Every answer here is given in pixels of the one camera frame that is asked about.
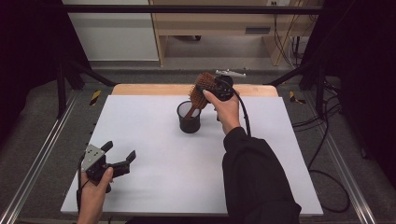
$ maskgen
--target black cloth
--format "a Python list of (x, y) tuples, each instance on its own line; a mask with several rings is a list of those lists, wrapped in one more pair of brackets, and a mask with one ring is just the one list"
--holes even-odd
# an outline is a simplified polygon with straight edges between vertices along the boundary
[(300, 223), (288, 179), (273, 150), (241, 127), (224, 138), (222, 161), (228, 215), (232, 223)]

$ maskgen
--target black sleeve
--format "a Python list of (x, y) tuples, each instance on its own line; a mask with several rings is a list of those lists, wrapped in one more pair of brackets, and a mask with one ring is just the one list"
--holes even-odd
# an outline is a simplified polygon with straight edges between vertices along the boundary
[(232, 223), (299, 223), (301, 207), (273, 150), (234, 128), (224, 138), (222, 168)]

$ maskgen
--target gray floor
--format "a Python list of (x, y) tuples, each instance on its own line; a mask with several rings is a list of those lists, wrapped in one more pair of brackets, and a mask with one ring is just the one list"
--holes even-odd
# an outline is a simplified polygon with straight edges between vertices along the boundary
[[(291, 69), (288, 64), (273, 67), (259, 37), (205, 37), (196, 42), (189, 36), (172, 37), (167, 49), (165, 66), (140, 65), (134, 69), (108, 69), (100, 67), (97, 71), (120, 83), (193, 83), (203, 71), (231, 68), (245, 71), (247, 78), (236, 78), (235, 83), (262, 84), (284, 75)], [(89, 142), (90, 132), (98, 120), (111, 88), (84, 77), (87, 85), (78, 92), (76, 106), (63, 127), (56, 144), (38, 176), (32, 191), (26, 199), (21, 218), (74, 220), (76, 217), (61, 214), (64, 191), (68, 189), (76, 171), (78, 158)], [(298, 88), (299, 77), (277, 87), (284, 98), (292, 123), (310, 119), (314, 116), (308, 104), (290, 101), (289, 93), (294, 91), (297, 99), (305, 99), (311, 92), (301, 92)], [(89, 105), (94, 91), (102, 90), (96, 105)], [(35, 156), (42, 147), (57, 113), (57, 94), (55, 82), (32, 90), (27, 105), (21, 112), (12, 135), (1, 146), (0, 151), (0, 211), (5, 211), (19, 185), (25, 178)], [(360, 147), (353, 132), (342, 114), (330, 118), (330, 133), (340, 150), (347, 166), (368, 203), (376, 223), (396, 223), (396, 191), (382, 174), (375, 161), (361, 157)], [(309, 162), (321, 139), (318, 127), (297, 132), (300, 148), (305, 162)], [(331, 156), (325, 146), (314, 162), (313, 168), (327, 172), (340, 179)], [(341, 189), (328, 178), (312, 174), (320, 201), (331, 208), (341, 208), (346, 199)], [(115, 217), (126, 220), (127, 217)], [(356, 206), (342, 214), (325, 210), (323, 217), (302, 217), (303, 223), (361, 223)]]

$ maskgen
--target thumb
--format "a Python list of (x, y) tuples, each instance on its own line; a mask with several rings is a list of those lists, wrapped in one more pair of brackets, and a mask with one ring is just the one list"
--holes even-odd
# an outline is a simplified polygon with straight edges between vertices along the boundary
[(110, 183), (111, 179), (113, 178), (113, 167), (108, 167), (105, 171), (105, 173), (102, 176), (102, 179), (100, 180), (100, 183), (98, 185), (99, 189), (102, 189), (103, 191), (106, 190), (107, 185)]
[(214, 107), (219, 103), (219, 99), (210, 91), (203, 90), (204, 96), (207, 101), (212, 103)]

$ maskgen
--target brown brush bristles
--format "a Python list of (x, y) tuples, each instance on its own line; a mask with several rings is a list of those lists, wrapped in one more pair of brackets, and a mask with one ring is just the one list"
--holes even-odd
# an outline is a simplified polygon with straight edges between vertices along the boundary
[(214, 89), (216, 87), (215, 77), (209, 73), (202, 73), (195, 79), (195, 85), (190, 90), (190, 100), (192, 106), (196, 109), (204, 109), (207, 105), (207, 100), (201, 91), (198, 91), (195, 86), (200, 85), (204, 89)]

